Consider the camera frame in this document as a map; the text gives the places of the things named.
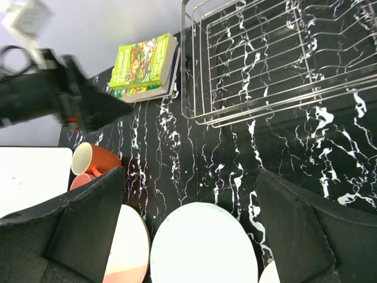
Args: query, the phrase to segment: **metal rack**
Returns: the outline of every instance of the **metal rack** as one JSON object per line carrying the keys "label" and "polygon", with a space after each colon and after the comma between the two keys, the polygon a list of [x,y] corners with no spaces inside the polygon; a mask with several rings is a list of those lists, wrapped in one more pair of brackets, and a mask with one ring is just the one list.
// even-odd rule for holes
{"label": "metal rack", "polygon": [[182,114],[197,124],[222,127],[377,87],[377,1],[236,0],[205,12],[216,1],[182,4]]}

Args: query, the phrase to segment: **black marble countertop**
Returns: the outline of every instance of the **black marble countertop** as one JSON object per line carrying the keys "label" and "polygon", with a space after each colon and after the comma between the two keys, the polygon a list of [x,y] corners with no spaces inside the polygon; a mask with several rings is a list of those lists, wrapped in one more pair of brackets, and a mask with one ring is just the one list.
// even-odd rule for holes
{"label": "black marble countertop", "polygon": [[[110,77],[111,69],[93,83],[109,93]],[[132,116],[98,133],[62,129],[59,140],[72,149],[94,143],[125,160],[124,203],[141,213],[152,239],[177,207],[198,200],[215,203],[242,224],[261,272],[273,259],[255,192],[261,167],[335,202],[377,212],[373,90],[355,89],[280,116],[214,129],[181,115],[179,85],[178,80],[172,97],[134,104]],[[337,110],[337,104],[346,107]]]}

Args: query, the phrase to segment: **blurry object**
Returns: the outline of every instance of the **blurry object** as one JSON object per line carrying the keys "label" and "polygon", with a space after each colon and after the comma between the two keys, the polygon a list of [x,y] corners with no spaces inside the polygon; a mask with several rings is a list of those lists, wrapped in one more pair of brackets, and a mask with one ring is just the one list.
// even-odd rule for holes
{"label": "blurry object", "polygon": [[125,168],[0,219],[0,282],[102,283]]}
{"label": "blurry object", "polygon": [[[62,65],[49,49],[39,49],[37,38],[52,16],[40,0],[4,3],[5,28],[21,47],[6,46],[0,62],[0,128],[51,113],[63,126],[97,131],[128,115],[132,107],[99,92],[78,69],[72,56],[63,56]],[[29,63],[19,71],[4,64],[13,49],[23,50]]]}
{"label": "blurry object", "polygon": [[0,218],[65,193],[71,159],[69,148],[0,147]]}
{"label": "blurry object", "polygon": [[177,70],[180,58],[180,48],[176,47],[173,64],[169,71],[169,79],[163,85],[154,85],[151,87],[129,88],[126,90],[113,90],[113,96],[122,99],[127,103],[136,103],[151,99],[159,99],[165,96],[171,96],[174,90],[174,83],[177,78]]}
{"label": "blurry object", "polygon": [[166,84],[177,45],[173,35],[167,33],[119,47],[110,87],[124,90]]}
{"label": "blurry object", "polygon": [[7,1],[3,26],[19,41],[39,69],[48,68],[38,49],[37,38],[51,19],[51,10],[40,0]]}
{"label": "blurry object", "polygon": [[280,283],[279,274],[277,274],[275,261],[272,261],[263,270],[259,283]]}
{"label": "blurry object", "polygon": [[194,202],[161,224],[151,250],[153,283],[258,282],[251,240],[228,211]]}
{"label": "blurry object", "polygon": [[75,150],[71,169],[73,174],[93,174],[95,177],[114,167],[121,166],[121,160],[111,151],[90,143],[81,143]]}
{"label": "blurry object", "polygon": [[[5,47],[1,59],[14,48],[19,47]],[[0,65],[4,70],[0,77],[0,128],[56,113],[63,126],[96,131],[132,113],[131,106],[89,83],[72,56],[63,56],[64,66],[51,50],[40,52],[48,69],[37,68],[35,73],[25,74],[37,66],[30,56],[29,65],[16,73]]]}
{"label": "blurry object", "polygon": [[150,239],[141,216],[122,205],[103,283],[142,283],[148,270]]}
{"label": "blurry object", "polygon": [[94,180],[95,176],[92,174],[81,173],[76,176],[73,180],[70,190],[77,189],[78,187],[84,186],[85,184],[89,183],[90,181]]}

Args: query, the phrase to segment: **white plate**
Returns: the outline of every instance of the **white plate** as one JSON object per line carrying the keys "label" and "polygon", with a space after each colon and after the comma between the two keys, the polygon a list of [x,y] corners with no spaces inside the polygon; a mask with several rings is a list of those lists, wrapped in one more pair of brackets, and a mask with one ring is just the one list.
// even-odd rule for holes
{"label": "white plate", "polygon": [[122,205],[103,283],[142,283],[149,253],[149,234],[143,219],[133,208]]}
{"label": "white plate", "polygon": [[161,224],[151,250],[153,283],[257,283],[253,245],[226,210],[195,202]]}
{"label": "white plate", "polygon": [[275,261],[272,261],[263,270],[259,283],[280,283],[279,275],[277,274]]}

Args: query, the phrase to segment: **stack of books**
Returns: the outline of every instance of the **stack of books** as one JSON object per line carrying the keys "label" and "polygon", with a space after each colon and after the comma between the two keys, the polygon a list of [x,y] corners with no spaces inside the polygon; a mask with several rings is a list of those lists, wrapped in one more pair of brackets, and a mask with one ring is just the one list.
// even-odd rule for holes
{"label": "stack of books", "polygon": [[128,103],[172,95],[179,58],[170,33],[121,46],[110,80],[112,95]]}

